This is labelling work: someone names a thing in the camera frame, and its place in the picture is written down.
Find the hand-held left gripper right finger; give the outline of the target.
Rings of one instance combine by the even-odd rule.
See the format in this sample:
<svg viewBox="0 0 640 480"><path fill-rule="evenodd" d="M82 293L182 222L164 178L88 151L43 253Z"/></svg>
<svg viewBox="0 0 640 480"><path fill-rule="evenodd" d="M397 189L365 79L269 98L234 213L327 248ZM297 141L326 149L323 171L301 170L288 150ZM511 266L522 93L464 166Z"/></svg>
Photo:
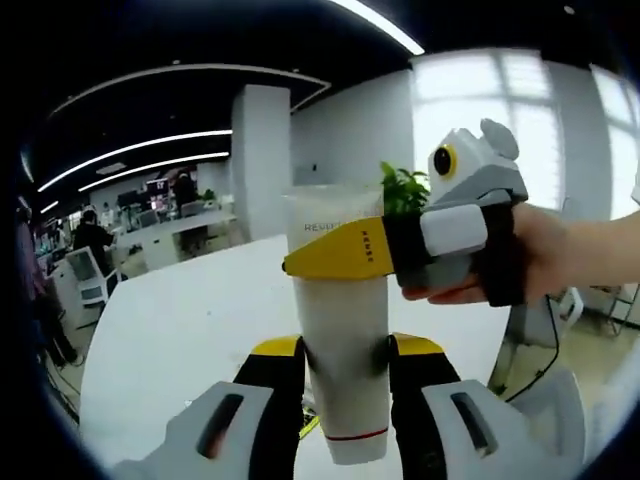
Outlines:
<svg viewBox="0 0 640 480"><path fill-rule="evenodd" d="M426 338L388 337L391 420L405 479L539 479L549 454L524 415L462 381Z"/></svg>

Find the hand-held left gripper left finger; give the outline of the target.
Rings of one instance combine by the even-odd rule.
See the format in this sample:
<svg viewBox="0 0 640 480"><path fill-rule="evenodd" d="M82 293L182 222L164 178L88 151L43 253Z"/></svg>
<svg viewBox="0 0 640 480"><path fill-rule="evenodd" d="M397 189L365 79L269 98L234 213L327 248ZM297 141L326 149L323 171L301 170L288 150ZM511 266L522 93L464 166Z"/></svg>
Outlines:
<svg viewBox="0 0 640 480"><path fill-rule="evenodd" d="M231 382L210 387L115 479L291 479L303 423L305 346L299 335L257 345Z"/></svg>

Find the person's right hand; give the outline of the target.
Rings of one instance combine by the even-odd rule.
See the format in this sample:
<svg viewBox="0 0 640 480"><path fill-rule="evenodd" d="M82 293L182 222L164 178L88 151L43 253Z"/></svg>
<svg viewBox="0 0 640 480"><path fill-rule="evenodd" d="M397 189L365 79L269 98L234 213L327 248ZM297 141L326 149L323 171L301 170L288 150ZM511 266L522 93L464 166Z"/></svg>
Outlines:
<svg viewBox="0 0 640 480"><path fill-rule="evenodd" d="M574 280L573 250L579 244L580 226L566 223L527 204L514 208L515 234L525 247L525 298L535 300L557 293ZM404 287L410 301L426 299L432 304L469 304L486 300L475 274L450 288Z"/></svg>

